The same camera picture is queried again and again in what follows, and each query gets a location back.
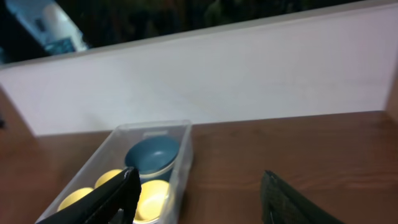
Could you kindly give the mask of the yellow small bowl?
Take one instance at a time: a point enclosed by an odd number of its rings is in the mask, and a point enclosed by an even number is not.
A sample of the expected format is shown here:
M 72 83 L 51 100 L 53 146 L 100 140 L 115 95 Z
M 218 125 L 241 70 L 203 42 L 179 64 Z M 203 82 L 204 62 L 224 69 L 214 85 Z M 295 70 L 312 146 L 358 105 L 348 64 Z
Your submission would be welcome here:
M 165 180 L 151 180 L 141 185 L 134 223 L 153 223 L 160 218 L 169 186 Z

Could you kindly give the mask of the dark blue bowl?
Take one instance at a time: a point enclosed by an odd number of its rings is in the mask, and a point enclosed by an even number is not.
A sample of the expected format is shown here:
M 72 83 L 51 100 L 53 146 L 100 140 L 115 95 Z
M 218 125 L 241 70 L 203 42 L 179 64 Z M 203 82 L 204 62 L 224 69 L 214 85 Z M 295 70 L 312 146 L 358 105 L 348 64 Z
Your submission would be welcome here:
M 170 176 L 172 175 L 172 171 L 174 169 L 175 162 L 170 163 L 164 169 L 154 172 L 152 174 L 140 174 L 141 183 L 146 183 L 152 180 L 164 180 L 168 182 L 170 180 Z
M 124 163 L 135 167 L 141 174 L 152 174 L 172 163 L 178 155 L 180 144 L 167 136 L 147 138 L 133 145 Z

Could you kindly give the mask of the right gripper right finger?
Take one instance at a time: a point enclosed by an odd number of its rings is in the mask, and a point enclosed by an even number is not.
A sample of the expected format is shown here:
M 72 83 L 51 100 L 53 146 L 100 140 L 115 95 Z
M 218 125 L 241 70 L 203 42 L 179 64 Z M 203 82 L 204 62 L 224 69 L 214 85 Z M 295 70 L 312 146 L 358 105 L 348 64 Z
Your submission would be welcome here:
M 270 170 L 261 180 L 263 224 L 342 224 Z

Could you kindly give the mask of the yellow cup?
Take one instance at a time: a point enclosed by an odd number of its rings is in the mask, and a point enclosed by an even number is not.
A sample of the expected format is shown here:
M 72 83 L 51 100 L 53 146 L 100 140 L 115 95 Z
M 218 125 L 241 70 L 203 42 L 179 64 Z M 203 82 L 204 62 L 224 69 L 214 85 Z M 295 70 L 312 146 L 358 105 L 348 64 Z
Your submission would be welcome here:
M 63 201 L 58 206 L 57 211 L 59 212 L 59 211 L 63 210 L 64 208 L 67 208 L 68 206 L 79 201 L 80 199 L 82 199 L 83 197 L 85 197 L 86 195 L 91 193 L 92 191 L 93 191 L 93 188 L 84 187 L 84 188 L 81 188 L 81 189 L 78 189 L 78 190 L 72 192 L 70 195 L 68 195 L 66 198 L 63 199 Z
M 122 172 L 121 169 L 113 169 L 107 171 L 102 176 L 100 176 L 99 179 L 95 182 L 95 188 L 97 189 L 98 187 L 100 187 L 101 185 L 112 179 L 114 176 L 118 175 L 120 172 Z

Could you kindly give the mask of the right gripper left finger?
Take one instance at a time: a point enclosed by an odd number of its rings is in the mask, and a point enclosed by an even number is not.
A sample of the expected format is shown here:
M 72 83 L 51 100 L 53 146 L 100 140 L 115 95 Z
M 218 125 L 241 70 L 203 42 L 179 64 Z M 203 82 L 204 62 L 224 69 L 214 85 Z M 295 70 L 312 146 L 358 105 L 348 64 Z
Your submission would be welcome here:
M 38 224 L 109 223 L 122 210 L 118 223 L 132 224 L 141 193 L 141 181 L 136 168 L 128 167 L 67 208 Z

